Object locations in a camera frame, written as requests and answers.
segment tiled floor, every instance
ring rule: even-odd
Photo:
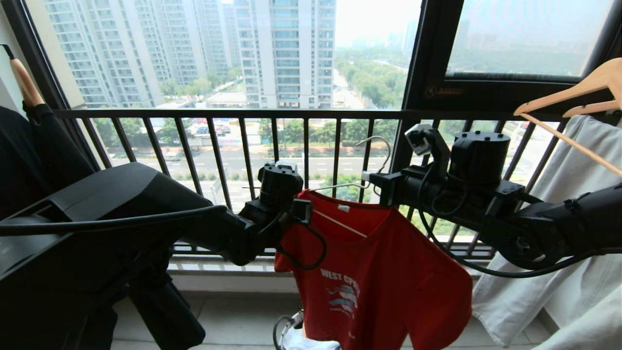
[[[272,326],[281,315],[297,311],[296,296],[188,295],[192,313],[205,329],[203,344],[194,350],[273,350]],[[114,331],[113,350],[158,350],[153,337],[142,322],[134,305],[125,299],[115,306],[119,321]],[[536,321],[523,332],[510,350],[528,350],[546,340],[550,334]],[[412,349],[406,339],[403,349]],[[500,350],[484,327],[472,318],[462,335],[449,347],[461,350]]]

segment balcony railing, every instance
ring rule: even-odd
[[[103,165],[104,168],[110,168],[115,164],[114,161],[116,159],[111,159],[111,148],[107,147],[104,144],[101,137],[101,130],[96,129],[97,120],[100,119],[110,119],[111,124],[113,126],[114,137],[118,138],[118,143],[120,147],[115,151],[122,150],[126,155],[126,161],[134,162],[137,161],[136,151],[137,147],[132,147],[130,140],[128,139],[128,135],[126,130],[124,129],[123,121],[128,119],[138,119],[144,125],[144,135],[149,140],[149,144],[153,150],[152,156],[155,157],[157,164],[155,162],[150,163],[149,165],[153,167],[158,167],[160,170],[171,176],[173,171],[171,171],[170,167],[179,168],[183,166],[183,162],[188,167],[189,177],[185,177],[187,180],[183,181],[188,187],[192,188],[198,194],[209,198],[210,200],[217,200],[215,193],[206,193],[208,191],[204,191],[205,185],[202,187],[202,182],[205,183],[205,177],[203,173],[197,171],[197,162],[195,162],[195,155],[193,154],[193,148],[190,145],[188,140],[188,130],[187,126],[184,125],[184,121],[187,121],[189,118],[194,118],[195,121],[201,121],[204,123],[202,128],[206,128],[201,130],[202,133],[208,135],[209,144],[206,146],[202,146],[203,152],[207,152],[209,157],[213,157],[213,161],[216,165],[216,170],[218,172],[217,178],[213,178],[211,180],[214,181],[214,184],[218,187],[218,192],[221,192],[221,198],[224,199],[224,204],[226,204],[230,209],[234,211],[239,211],[243,207],[244,201],[255,199],[257,197],[257,190],[259,184],[255,181],[256,174],[253,172],[258,171],[258,161],[265,162],[269,160],[279,160],[281,153],[283,152],[283,144],[287,142],[288,136],[285,135],[285,131],[287,128],[284,128],[288,122],[292,120],[302,120],[303,125],[303,148],[302,148],[302,168],[301,174],[304,178],[304,188],[313,188],[317,186],[318,181],[315,179],[315,174],[312,177],[311,173],[314,172],[314,169],[310,169],[310,161],[313,160],[315,164],[324,164],[322,165],[324,168],[322,170],[326,170],[326,182],[331,182],[330,184],[336,185],[338,184],[338,178],[340,174],[340,160],[347,160],[345,149],[342,146],[342,128],[346,122],[349,122],[354,119],[365,119],[368,120],[368,130],[366,135],[372,136],[374,135],[374,124],[379,120],[399,120],[399,121],[408,121],[412,123],[424,122],[431,123],[434,128],[443,128],[443,124],[450,123],[459,120],[458,118],[452,120],[441,120],[438,118],[432,118],[428,120],[422,121],[421,119],[417,119],[413,117],[413,113],[411,111],[313,111],[313,110],[196,110],[196,109],[179,109],[179,110],[59,110],[57,111],[57,115],[61,118],[68,119],[76,119],[81,120],[83,123],[83,129],[88,134],[89,139],[91,141],[91,145],[94,153],[98,157],[98,162]],[[332,154],[332,163],[327,164],[328,160],[331,157],[322,157],[319,160],[322,160],[321,163],[318,163],[318,159],[315,159],[313,153],[311,152],[310,146],[310,121],[316,123],[319,118],[326,118],[328,120],[335,121],[335,138],[331,140],[332,150],[330,151]],[[162,123],[163,118],[170,118],[174,121],[175,129],[179,134],[179,148],[183,156],[179,156],[179,158],[173,157],[173,159],[167,159],[168,155],[164,154],[163,148],[166,150],[166,147],[162,144],[162,137],[159,137],[159,134],[156,130],[159,128],[161,132],[161,126],[154,126],[154,122],[157,120],[158,123]],[[241,149],[243,152],[243,160],[244,160],[244,172],[243,175],[240,176],[241,179],[248,182],[248,186],[239,186],[239,179],[236,177],[236,186],[238,187],[247,187],[248,193],[242,195],[238,195],[233,198],[230,193],[230,183],[232,177],[229,177],[226,170],[226,164],[229,163],[229,159],[227,157],[223,157],[223,152],[221,151],[221,144],[219,141],[227,140],[227,137],[223,137],[223,133],[217,130],[217,126],[215,121],[220,121],[221,119],[229,118],[233,123],[239,125],[239,138],[241,140]],[[510,152],[513,153],[506,159],[506,164],[504,167],[503,179],[515,181],[524,184],[527,187],[527,190],[530,190],[534,185],[535,181],[539,177],[542,172],[553,148],[557,142],[557,138],[551,138],[539,134],[538,137],[534,138],[534,130],[536,130],[536,126],[532,123],[527,124],[527,122],[518,119],[517,117],[509,117],[503,120],[493,120],[492,118],[487,118],[486,115],[483,115],[484,120],[462,120],[462,128],[460,131],[470,131],[470,130],[479,130],[482,126],[485,128],[489,128],[489,130],[485,131],[494,131],[494,132],[505,132],[512,133],[513,141],[511,142]],[[247,129],[247,122],[250,123],[252,121],[257,121],[258,119],[267,119],[269,122],[264,122],[264,126],[269,126],[271,129],[270,136],[274,142],[271,143],[269,147],[269,151],[267,154],[264,154],[260,159],[254,159],[255,167],[251,165],[251,145],[249,144],[249,135]],[[406,127],[408,123],[401,123],[398,128],[395,129],[396,136],[403,134],[403,128]],[[557,124],[557,129],[562,131],[564,129],[565,123],[560,122]],[[530,154],[529,161],[525,163],[526,157],[526,149],[528,148],[529,143],[532,142],[534,144],[537,143],[535,149],[530,150],[528,152]],[[401,142],[393,142],[393,146],[403,147],[404,144]],[[360,169],[349,169],[353,171],[355,174],[359,174],[363,170],[367,170],[370,165],[370,155],[371,155],[372,147],[370,144],[367,144],[364,148],[363,159],[360,164]],[[403,164],[417,164],[425,165],[429,162],[429,157],[424,156],[421,158],[412,158],[411,152],[393,152],[391,155],[391,171],[398,171],[399,166],[403,166]],[[518,174],[517,169],[521,169],[521,176],[514,176]],[[372,193],[371,189],[360,189],[358,193],[358,201],[363,202],[366,198],[364,196],[364,192],[369,191]],[[329,196],[337,196],[337,189],[333,188],[329,190],[327,193]],[[411,220],[415,226],[418,223],[418,215],[415,215],[415,209],[412,207],[401,207],[400,211]],[[453,224],[447,222],[443,219],[438,219],[436,217],[430,218],[430,226],[434,230],[434,232],[439,236],[439,239],[445,243],[445,245],[450,248],[455,254],[465,257],[470,260],[489,260],[492,258],[494,254],[494,250],[478,241],[478,233],[472,232],[470,230],[464,229],[457,224]],[[183,242],[179,242],[175,245],[175,253],[181,254],[183,256],[206,256],[212,255],[209,251],[202,249],[200,247],[195,247],[193,245],[189,245]],[[265,256],[273,256],[274,250],[267,249],[264,252]]]

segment red t-shirt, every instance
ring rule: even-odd
[[[274,269],[294,272],[307,337],[336,340],[344,350],[399,349],[406,334],[417,350],[442,349],[458,338],[471,315],[471,276],[396,208],[308,191],[298,198],[313,202],[311,228],[326,240],[326,257],[303,270],[277,254]],[[322,252],[303,225],[293,225],[281,245],[306,265]]]

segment wooden hanger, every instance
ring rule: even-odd
[[[586,154],[597,163],[613,171],[619,177],[622,177],[622,169],[611,164],[605,158],[597,155],[587,147],[579,144],[575,140],[569,138],[568,136],[560,133],[559,131],[551,128],[550,126],[528,114],[530,111],[538,110],[540,108],[554,105],[555,103],[566,101],[571,98],[586,95],[591,92],[603,90],[604,88],[609,88],[609,91],[614,97],[613,101],[578,106],[564,113],[564,117],[572,116],[574,114],[594,113],[613,108],[622,108],[622,96],[620,95],[622,93],[622,58],[617,58],[605,62],[604,64],[596,68],[587,77],[585,77],[585,79],[583,79],[581,82],[571,88],[554,93],[552,95],[540,97],[527,103],[523,103],[520,107],[516,109],[516,111],[514,111],[514,115],[520,115],[523,118],[531,121],[532,123],[543,127],[549,133],[552,133],[569,145],[577,148],[581,153]]]

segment hazy sky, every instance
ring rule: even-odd
[[[336,0],[335,45],[350,46],[357,37],[386,37],[405,32],[419,20],[420,0]]]
[[[336,45],[357,37],[386,37],[418,21],[420,0],[336,0]],[[613,0],[465,0],[469,32],[495,33],[522,44],[593,42]]]

